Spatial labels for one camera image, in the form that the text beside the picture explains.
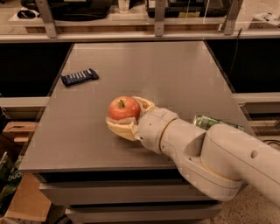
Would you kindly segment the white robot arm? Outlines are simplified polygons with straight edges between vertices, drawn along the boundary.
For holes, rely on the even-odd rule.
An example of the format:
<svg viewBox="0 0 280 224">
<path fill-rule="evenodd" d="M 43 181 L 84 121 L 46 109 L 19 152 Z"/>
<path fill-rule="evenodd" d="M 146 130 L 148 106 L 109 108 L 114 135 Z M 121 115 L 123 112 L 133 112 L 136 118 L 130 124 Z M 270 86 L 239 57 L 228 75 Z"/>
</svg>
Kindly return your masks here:
<svg viewBox="0 0 280 224">
<path fill-rule="evenodd" d="M 119 96 L 108 106 L 108 128 L 164 154 L 208 197 L 229 201 L 242 183 L 280 206 L 280 152 L 224 122 L 202 129 L 144 98 Z"/>
</svg>

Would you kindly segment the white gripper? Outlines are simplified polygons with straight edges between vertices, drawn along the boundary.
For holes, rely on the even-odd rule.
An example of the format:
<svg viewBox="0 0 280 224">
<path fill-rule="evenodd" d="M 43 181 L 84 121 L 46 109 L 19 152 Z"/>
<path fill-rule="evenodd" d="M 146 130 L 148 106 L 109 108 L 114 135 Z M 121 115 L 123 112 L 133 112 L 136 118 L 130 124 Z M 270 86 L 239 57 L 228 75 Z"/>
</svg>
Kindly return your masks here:
<svg viewBox="0 0 280 224">
<path fill-rule="evenodd" d="M 136 141 L 137 137 L 142 146 L 157 154 L 161 153 L 160 141 L 165 129 L 179 116 L 166 108 L 156 108 L 155 104 L 142 97 L 133 96 L 136 105 L 133 107 L 133 116 L 141 118 L 124 118 L 114 120 L 110 117 L 105 119 L 108 128 L 119 137 L 130 141 Z"/>
</svg>

